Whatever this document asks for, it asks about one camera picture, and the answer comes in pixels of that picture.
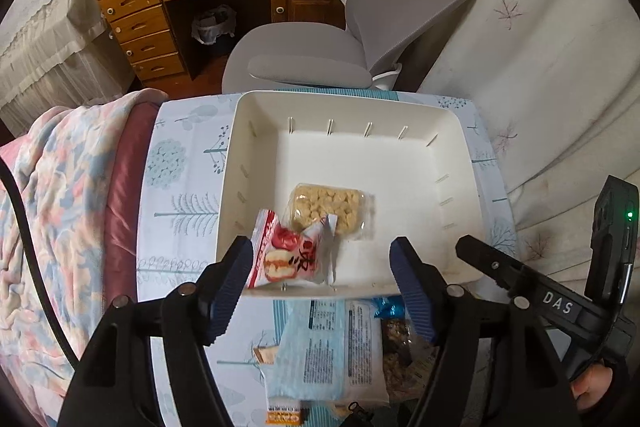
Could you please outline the right human hand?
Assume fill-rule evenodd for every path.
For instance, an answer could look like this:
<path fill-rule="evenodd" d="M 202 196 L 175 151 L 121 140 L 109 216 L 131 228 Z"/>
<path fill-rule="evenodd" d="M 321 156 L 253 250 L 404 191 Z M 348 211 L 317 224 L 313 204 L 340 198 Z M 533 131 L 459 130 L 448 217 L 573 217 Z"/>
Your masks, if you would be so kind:
<path fill-rule="evenodd" d="M 593 364 L 585 369 L 571 384 L 578 411 L 596 405 L 608 391 L 613 379 L 613 371 L 602 364 Z"/>

